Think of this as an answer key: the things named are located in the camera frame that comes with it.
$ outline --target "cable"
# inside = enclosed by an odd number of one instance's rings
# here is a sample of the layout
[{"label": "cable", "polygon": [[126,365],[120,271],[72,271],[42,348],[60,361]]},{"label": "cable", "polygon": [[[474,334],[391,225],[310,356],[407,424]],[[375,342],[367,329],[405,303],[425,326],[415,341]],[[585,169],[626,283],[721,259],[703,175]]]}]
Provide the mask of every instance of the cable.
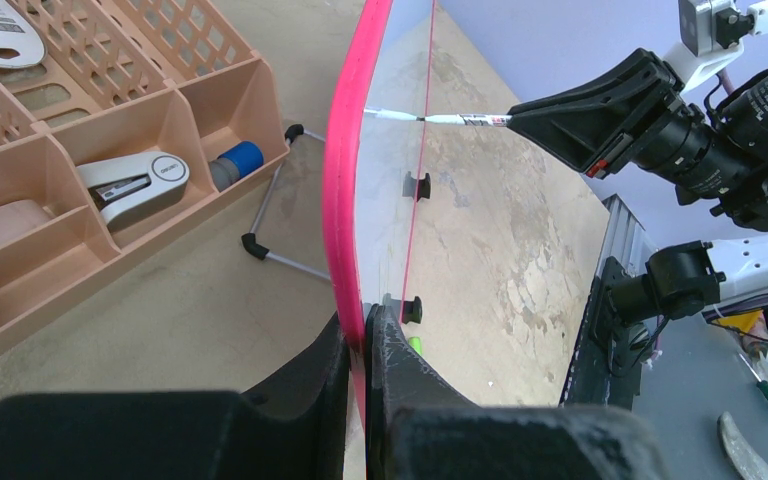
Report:
[{"label": "cable", "polygon": [[717,86],[714,87],[713,90],[708,92],[708,95],[705,95],[705,110],[708,112],[708,118],[711,119],[711,123],[713,123],[713,127],[716,130],[719,128],[719,126],[723,123],[722,120],[720,120],[720,116],[717,114],[717,111],[714,110],[714,107],[711,106],[711,96],[714,95],[714,93],[717,92],[717,90],[720,89],[720,87],[724,87],[725,82],[723,81],[723,77],[721,77],[719,74],[717,75]]},{"label": "cable", "polygon": [[643,358],[643,354],[645,354],[646,351],[649,350],[656,341],[658,341],[658,337],[661,335],[661,332],[664,331],[664,328],[666,328],[668,323],[670,323],[670,319],[664,318],[664,321],[658,325],[658,328],[655,329],[655,333],[653,333],[649,341],[646,342],[646,346],[640,349],[640,353],[637,354],[637,357],[635,357],[634,361],[631,362],[631,364],[624,370],[621,370],[620,373],[614,372],[613,369],[612,364],[614,362],[614,342],[611,342],[611,346],[608,348],[608,373],[617,378],[623,378],[631,373],[631,369],[637,365],[637,362],[639,362],[641,358]]},{"label": "cable", "polygon": [[717,328],[722,328],[723,330],[728,330],[728,331],[730,331],[732,333],[736,333],[736,334],[740,335],[741,337],[754,338],[755,340],[760,340],[760,341],[762,341],[764,343],[768,343],[768,338],[759,337],[758,335],[752,335],[751,333],[746,333],[746,332],[744,332],[743,330],[741,330],[741,329],[739,329],[737,327],[732,327],[731,325],[720,325],[719,323],[714,323],[714,322],[708,323],[708,325],[711,325],[711,326],[717,327]]},{"label": "cable", "polygon": [[768,293],[756,295],[746,300],[741,300],[740,302],[729,305],[725,308],[717,310],[716,312],[705,312],[702,314],[702,318],[704,318],[706,322],[710,322],[722,317],[742,315],[744,313],[749,313],[753,310],[759,310],[764,307],[768,307]]},{"label": "cable", "polygon": [[731,77],[728,76],[728,72],[725,68],[717,72],[717,78],[720,79],[720,82],[726,91],[726,95],[731,95],[734,92],[734,84],[731,83]]}]

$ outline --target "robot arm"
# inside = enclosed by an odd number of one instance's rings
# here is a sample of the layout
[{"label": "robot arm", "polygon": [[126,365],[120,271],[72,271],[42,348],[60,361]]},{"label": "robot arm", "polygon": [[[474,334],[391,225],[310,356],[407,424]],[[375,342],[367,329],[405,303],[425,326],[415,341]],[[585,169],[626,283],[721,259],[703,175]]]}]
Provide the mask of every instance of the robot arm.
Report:
[{"label": "robot arm", "polygon": [[[610,257],[594,283],[593,309],[582,335],[606,354],[608,371],[624,376],[676,320],[702,312],[711,322],[768,306],[768,234],[738,240],[691,242],[662,249],[646,262],[646,273],[628,276]],[[651,335],[641,324],[663,317]]]},{"label": "robot arm", "polygon": [[676,186],[679,204],[768,232],[768,70],[706,115],[681,98],[672,66],[638,49],[578,88],[513,107],[508,128],[589,177],[628,162]]}]

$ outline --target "metal stand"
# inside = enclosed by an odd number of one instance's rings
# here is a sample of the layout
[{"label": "metal stand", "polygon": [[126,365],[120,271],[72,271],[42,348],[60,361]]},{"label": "metal stand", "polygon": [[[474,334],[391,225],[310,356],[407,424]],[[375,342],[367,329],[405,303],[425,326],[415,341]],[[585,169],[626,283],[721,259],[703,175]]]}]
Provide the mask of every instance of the metal stand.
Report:
[{"label": "metal stand", "polygon": [[[325,142],[324,137],[305,130],[305,128],[299,124],[292,125],[287,129],[287,133],[284,134],[284,140],[287,142],[287,145],[292,145],[296,139],[302,135],[315,138],[323,143]],[[269,188],[266,189],[266,195],[263,196],[263,202],[260,204],[260,209],[258,209],[257,215],[254,217],[254,222],[252,222],[249,233],[246,233],[242,236],[243,248],[245,248],[247,252],[259,260],[266,260],[267,258],[270,260],[275,260],[276,262],[283,263],[284,265],[295,268],[296,270],[301,270],[302,272],[309,273],[321,278],[322,280],[330,282],[331,276],[328,275],[328,273],[273,253],[268,248],[257,243],[257,229],[260,227],[260,222],[263,220],[263,214],[266,211],[267,205],[269,205],[269,200],[272,198],[272,192],[275,190],[275,185],[278,183],[278,176],[281,174],[282,168],[284,168],[283,163],[279,165],[275,170],[275,173],[272,174],[272,180],[269,181]]]}]

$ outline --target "black camera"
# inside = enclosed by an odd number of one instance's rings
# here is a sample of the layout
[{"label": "black camera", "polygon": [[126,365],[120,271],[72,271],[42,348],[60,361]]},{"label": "black camera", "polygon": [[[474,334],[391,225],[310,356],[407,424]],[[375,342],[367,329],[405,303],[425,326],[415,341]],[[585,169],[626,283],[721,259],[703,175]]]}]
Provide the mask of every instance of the black camera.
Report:
[{"label": "black camera", "polygon": [[706,112],[682,88],[638,49],[592,82],[513,107],[508,128],[590,177],[633,162],[673,183],[679,204],[718,199],[713,215],[768,232],[768,69]]}]

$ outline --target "white wall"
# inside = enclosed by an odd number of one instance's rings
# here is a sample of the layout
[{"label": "white wall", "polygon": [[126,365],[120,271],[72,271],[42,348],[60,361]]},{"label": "white wall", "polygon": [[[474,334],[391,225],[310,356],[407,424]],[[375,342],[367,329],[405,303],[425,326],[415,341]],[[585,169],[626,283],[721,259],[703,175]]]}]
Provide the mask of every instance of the white wall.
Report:
[{"label": "white wall", "polygon": [[[591,80],[637,47],[663,55],[681,41],[676,0],[440,1],[522,101]],[[743,8],[748,4],[740,3]],[[768,35],[748,38],[746,50],[729,67],[736,86],[768,67]],[[713,86],[709,82],[687,99],[701,103]],[[619,193],[661,247],[755,234],[725,217],[712,217],[708,209],[715,202],[679,207],[671,184],[634,165],[588,183],[600,198]]]}]

